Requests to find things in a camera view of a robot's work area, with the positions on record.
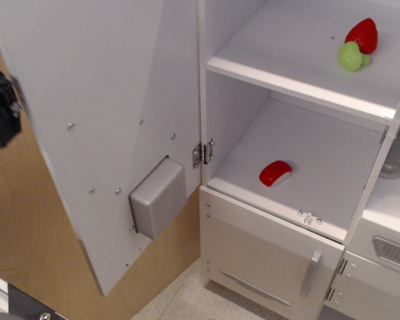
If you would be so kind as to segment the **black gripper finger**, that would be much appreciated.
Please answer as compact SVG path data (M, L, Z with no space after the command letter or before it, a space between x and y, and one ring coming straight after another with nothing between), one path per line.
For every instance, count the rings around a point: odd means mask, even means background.
M12 108L0 99L0 149L21 132L21 120Z

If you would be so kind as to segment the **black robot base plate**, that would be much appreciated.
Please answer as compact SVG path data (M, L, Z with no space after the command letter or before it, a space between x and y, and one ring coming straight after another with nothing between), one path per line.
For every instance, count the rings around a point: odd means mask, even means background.
M67 320L55 310L26 294L14 285L7 284L9 313L24 319Z

